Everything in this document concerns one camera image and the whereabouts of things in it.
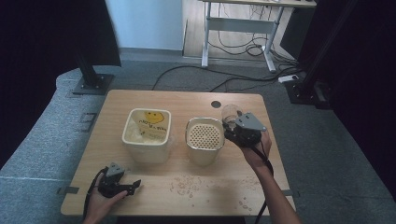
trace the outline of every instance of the black curtain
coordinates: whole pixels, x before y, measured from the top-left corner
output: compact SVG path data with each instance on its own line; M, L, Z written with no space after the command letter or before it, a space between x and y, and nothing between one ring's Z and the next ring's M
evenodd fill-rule
M322 40L331 35L329 32L346 5L346 1L319 2L303 47L307 59L303 64L307 71L320 52ZM313 76L326 81L331 87L332 109L357 141L394 199L395 27L394 1L356 1L324 57L318 62Z
M30 132L56 90L56 77L91 65L120 66L105 0L0 2L1 166Z

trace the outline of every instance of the desk leg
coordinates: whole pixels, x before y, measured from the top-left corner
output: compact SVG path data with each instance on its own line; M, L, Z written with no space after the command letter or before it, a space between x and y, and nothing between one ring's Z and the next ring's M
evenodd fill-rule
M212 4L210 2L207 3L207 12L206 12L206 23L205 23L205 41L204 47L202 49L202 67L207 67L208 61L208 54L209 54L209 46L208 46L208 39L209 39L209 22L210 22L210 9Z
M267 61L268 69L270 70L271 73L274 73L276 71L272 54L270 52L272 43L274 42L275 34L277 27L279 26L280 18L282 17L283 13L283 7L279 7L279 11L277 12L276 20L274 21L274 26L270 34L270 38L267 41L265 46L262 46L262 51L265 57L265 61Z

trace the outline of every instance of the white wall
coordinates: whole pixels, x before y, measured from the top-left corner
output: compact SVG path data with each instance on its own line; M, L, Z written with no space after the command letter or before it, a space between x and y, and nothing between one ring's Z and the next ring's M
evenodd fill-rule
M183 0L106 0L119 48L183 49Z

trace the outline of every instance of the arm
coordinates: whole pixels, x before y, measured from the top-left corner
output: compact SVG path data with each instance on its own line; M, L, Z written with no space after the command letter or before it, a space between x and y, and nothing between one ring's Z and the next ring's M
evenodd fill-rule
M103 177L103 173L99 174L96 179L95 186L99 185L100 180ZM88 205L87 216L84 219L83 224L96 224L100 223L102 219L110 212L111 207L123 199L127 195L127 191L123 191L112 198L104 197L95 187L92 191L92 195L90 198L90 203Z
M269 155L272 142L268 132L262 132L262 144L259 143L256 148L261 152ZM247 163L262 184L265 200L267 201L268 210L273 223L301 223L289 201L283 195L279 185L275 182L269 168L264 164L262 159L250 148L241 147Z

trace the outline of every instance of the wooden table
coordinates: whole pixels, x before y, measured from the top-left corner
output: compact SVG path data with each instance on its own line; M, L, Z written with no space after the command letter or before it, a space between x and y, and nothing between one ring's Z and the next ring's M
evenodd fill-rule
M255 34L269 34L269 39L266 41L265 46L262 46L262 52L267 61L268 69L274 73L276 68L272 54L270 52L272 43L274 41L277 27L279 26L280 18L283 14L284 7L315 7L315 1L306 0L201 0L207 2L207 12L205 21L205 41L202 50L202 67L208 66L208 38L210 30L229 31L229 32L243 32ZM278 7L276 19L274 21L255 21L255 20L241 20L230 18L216 18L210 16L212 3L227 3L227 4L241 4L241 5L259 5Z
M221 103L220 108L211 105ZM262 187L242 152L226 140L215 163L200 167L190 162L185 143L187 122L195 117L221 119L229 104L252 112L268 129L273 140L270 160L281 189L289 189L263 99L258 94L180 91L110 91L98 116L71 186L66 194L64 215L81 215L86 192L95 175L115 162L126 172L121 184L142 180L134 196L116 204L111 214L119 216L257 216L264 202ZM134 108L165 109L172 114L169 160L164 164L141 164L132 160L121 136Z

